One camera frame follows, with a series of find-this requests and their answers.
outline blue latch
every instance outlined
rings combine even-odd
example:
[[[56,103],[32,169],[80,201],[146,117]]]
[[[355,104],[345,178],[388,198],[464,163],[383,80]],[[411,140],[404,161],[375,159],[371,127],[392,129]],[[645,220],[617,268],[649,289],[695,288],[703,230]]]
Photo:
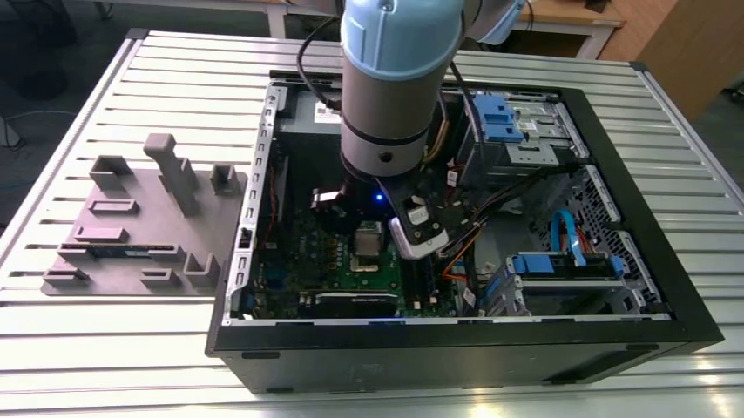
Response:
[[[514,264],[514,273],[555,273],[550,255],[547,254],[523,254],[511,258]]]
[[[524,134],[515,125],[515,112],[502,97],[479,94],[475,108],[486,142],[522,142]]]
[[[609,258],[609,261],[613,264],[614,277],[622,277],[622,275],[625,274],[625,263],[622,263],[622,258],[613,255]]]

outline rectangular slot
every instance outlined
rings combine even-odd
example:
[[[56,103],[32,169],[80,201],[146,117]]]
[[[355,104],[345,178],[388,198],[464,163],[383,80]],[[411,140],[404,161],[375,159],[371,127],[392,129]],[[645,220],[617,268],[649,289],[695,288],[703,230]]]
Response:
[[[237,248],[243,250],[248,249],[251,247],[252,238],[253,238],[253,233],[251,232],[251,230],[247,228],[240,228],[240,238],[237,240]]]
[[[138,281],[146,287],[172,287],[180,285],[180,280],[169,268],[142,268]]]
[[[209,175],[211,188],[216,195],[227,196],[240,191],[237,173],[229,164],[215,164]]]
[[[96,259],[148,259],[152,253],[177,254],[177,247],[160,245],[126,245],[116,243],[65,243],[58,246],[58,251],[86,251]]]
[[[86,286],[89,278],[78,268],[52,268],[44,273],[44,281],[53,287]]]
[[[100,228],[80,226],[72,238],[80,242],[126,242],[129,233],[124,228]]]
[[[138,206],[134,199],[97,199],[90,202],[88,211],[96,215],[133,215]]]

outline metal slatted table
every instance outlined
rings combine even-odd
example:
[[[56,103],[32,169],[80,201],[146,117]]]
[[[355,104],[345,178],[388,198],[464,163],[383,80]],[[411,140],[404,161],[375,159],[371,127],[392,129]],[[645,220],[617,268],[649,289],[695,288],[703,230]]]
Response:
[[[40,292],[98,154],[153,167],[141,143],[166,131],[195,169],[219,161],[247,171],[268,71],[293,70],[297,48],[168,32],[125,40],[0,239],[0,414],[744,416],[744,199],[655,81],[623,63],[467,51],[455,58],[470,81],[585,91],[721,325],[726,341],[695,355],[587,386],[253,396],[203,355],[211,298]],[[339,57],[336,44],[317,42],[308,70],[339,71]]]

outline orange wire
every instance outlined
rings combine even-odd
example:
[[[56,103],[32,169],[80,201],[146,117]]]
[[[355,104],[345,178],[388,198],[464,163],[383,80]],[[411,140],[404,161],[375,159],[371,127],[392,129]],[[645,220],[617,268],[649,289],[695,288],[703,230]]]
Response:
[[[450,274],[450,270],[452,269],[454,263],[455,263],[456,260],[460,258],[462,254],[464,253],[464,250],[467,250],[467,248],[472,245],[472,242],[475,242],[475,239],[478,238],[478,236],[479,236],[479,231],[475,233],[475,236],[472,236],[472,238],[470,239],[470,241],[467,241],[467,244],[464,244],[464,245],[462,246],[460,251],[456,253],[456,255],[455,255],[454,258],[452,258],[452,261],[450,261],[450,264],[447,265],[447,267],[444,268],[443,273],[442,273],[442,277],[443,277],[444,279],[448,279],[448,280],[466,280],[464,278],[459,279],[459,278],[456,278],[456,276],[452,276],[452,275]]]
[[[585,247],[585,250],[587,253],[591,252],[594,253],[594,248],[591,247],[591,244],[589,243],[589,239],[586,238],[586,235],[583,234],[583,231],[581,231],[581,229],[577,227],[577,234],[578,234],[578,239],[581,240],[581,246],[582,248]]]

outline floor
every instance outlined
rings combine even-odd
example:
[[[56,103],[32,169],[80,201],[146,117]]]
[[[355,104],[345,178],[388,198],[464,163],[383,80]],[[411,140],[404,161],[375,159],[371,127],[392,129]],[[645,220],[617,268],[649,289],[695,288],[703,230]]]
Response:
[[[65,5],[78,42],[56,51],[53,62],[41,60],[41,63],[64,69],[66,90],[57,98],[30,101],[21,98],[10,88],[8,81],[13,80],[13,75],[4,77],[0,80],[0,112],[6,117],[28,111],[76,112],[132,27],[224,35],[268,35],[264,15],[256,13],[116,4],[112,9],[113,19],[102,22],[90,3],[65,1]],[[288,20],[289,37],[303,37],[307,19],[312,18],[296,17]],[[30,44],[30,39],[22,33],[22,26],[13,22],[13,14],[6,11],[6,7],[0,7],[0,54],[4,63],[13,62],[13,53],[18,52],[8,52],[9,49]],[[32,48],[26,48],[22,55],[32,58],[40,56],[38,53],[37,57],[33,56]],[[0,231],[22,202],[70,122],[72,116],[50,113],[34,114],[10,123],[25,138],[26,145],[17,152],[0,147]],[[744,146],[739,145],[744,141],[744,106],[731,104],[721,95],[693,125],[730,176],[744,186]]]

